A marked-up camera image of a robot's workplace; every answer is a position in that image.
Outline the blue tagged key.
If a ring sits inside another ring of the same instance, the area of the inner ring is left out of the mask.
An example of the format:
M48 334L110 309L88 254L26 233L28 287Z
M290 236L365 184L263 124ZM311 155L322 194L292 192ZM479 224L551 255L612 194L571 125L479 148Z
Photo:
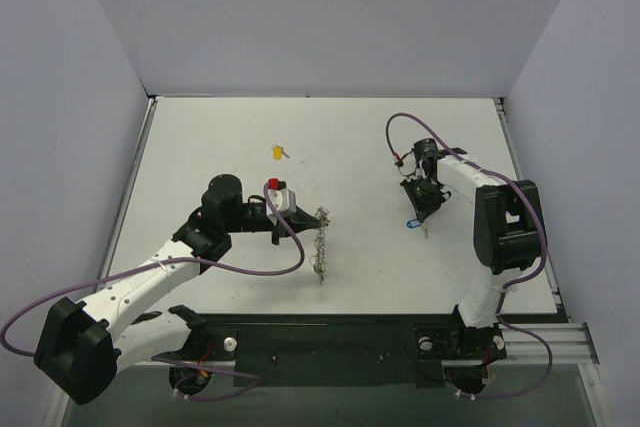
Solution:
M418 218L410 219L406 222L406 227L410 230L420 229L423 232L424 238L429 238L429 228L426 220L420 221Z

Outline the metal disc keyring holder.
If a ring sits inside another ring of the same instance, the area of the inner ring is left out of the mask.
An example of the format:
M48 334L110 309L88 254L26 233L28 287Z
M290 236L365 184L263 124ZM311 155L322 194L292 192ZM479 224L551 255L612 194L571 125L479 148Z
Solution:
M310 258L314 273L318 276L319 284L323 285L326 271L326 229L330 224L329 211L320 206L314 217L319 221L316 236L314 239L315 254Z

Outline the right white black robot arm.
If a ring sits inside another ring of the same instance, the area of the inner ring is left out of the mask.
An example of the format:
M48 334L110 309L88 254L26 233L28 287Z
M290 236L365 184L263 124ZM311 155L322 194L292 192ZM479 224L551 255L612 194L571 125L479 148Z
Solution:
M497 324L509 283L542 257L545 232L538 189L531 181L488 173L465 151L449 153L433 138L414 143L411 155L414 172L401 182L415 212L409 228L424 228L453 194L473 208L472 244L480 270L455 308L462 322L446 333L449 349L468 356L482 345L479 328Z

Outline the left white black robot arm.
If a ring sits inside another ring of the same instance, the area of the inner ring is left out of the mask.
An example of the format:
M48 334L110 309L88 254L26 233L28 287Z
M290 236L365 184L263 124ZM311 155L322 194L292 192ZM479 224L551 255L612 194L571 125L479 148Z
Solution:
M204 331L174 313L143 320L146 311L178 286L219 267L235 233L283 237L321 228L298 206L285 182L270 179L259 202L245 201L234 175L214 177L201 204L148 264L110 277L105 288L74 302L62 297L44 323L35 365L75 403L102 394L118 373L140 361L177 352L192 359L206 344Z

